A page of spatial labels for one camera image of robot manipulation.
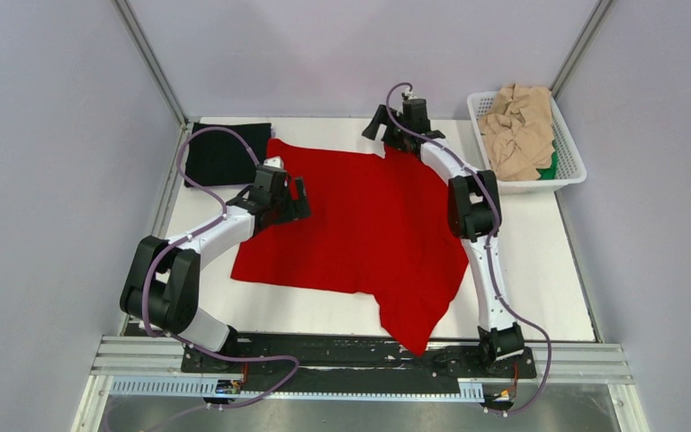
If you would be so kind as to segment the red t shirt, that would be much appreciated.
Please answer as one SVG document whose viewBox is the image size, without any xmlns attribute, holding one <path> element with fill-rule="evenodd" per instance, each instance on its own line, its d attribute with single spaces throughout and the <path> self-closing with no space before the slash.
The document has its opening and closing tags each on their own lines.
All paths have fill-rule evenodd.
<svg viewBox="0 0 691 432">
<path fill-rule="evenodd" d="M 447 186 L 414 156 L 299 148 L 270 139 L 267 153 L 304 181 L 310 216 L 242 243 L 241 282 L 366 293 L 381 326 L 424 354 L 468 266 L 447 224 Z"/>
</svg>

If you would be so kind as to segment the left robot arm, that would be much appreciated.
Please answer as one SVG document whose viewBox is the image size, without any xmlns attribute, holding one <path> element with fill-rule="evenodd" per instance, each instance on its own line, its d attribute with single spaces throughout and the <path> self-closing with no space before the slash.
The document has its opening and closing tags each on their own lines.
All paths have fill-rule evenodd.
<svg viewBox="0 0 691 432">
<path fill-rule="evenodd" d="M 237 331 L 199 305 L 202 269 L 262 231 L 311 215 L 302 177 L 293 177 L 278 157 L 256 169 L 254 183 L 221 205 L 220 215 L 179 237 L 148 236 L 137 245 L 122 288 L 120 308 L 153 335 L 176 338 L 219 372 L 239 360 Z"/>
</svg>

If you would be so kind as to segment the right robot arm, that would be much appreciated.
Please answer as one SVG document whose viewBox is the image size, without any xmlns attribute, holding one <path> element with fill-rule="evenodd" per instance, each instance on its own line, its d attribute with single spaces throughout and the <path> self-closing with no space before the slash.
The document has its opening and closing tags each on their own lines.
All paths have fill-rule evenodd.
<svg viewBox="0 0 691 432">
<path fill-rule="evenodd" d="M 431 128 L 426 100 L 410 97 L 398 111 L 380 104 L 362 132 L 409 153 L 447 184 L 447 219 L 453 236 L 469 258 L 479 306 L 478 363 L 483 372 L 501 375 L 525 351 L 518 318 L 509 307 L 498 256 L 501 206 L 498 182 L 491 170 L 479 170 L 448 147 L 445 135 Z"/>
</svg>

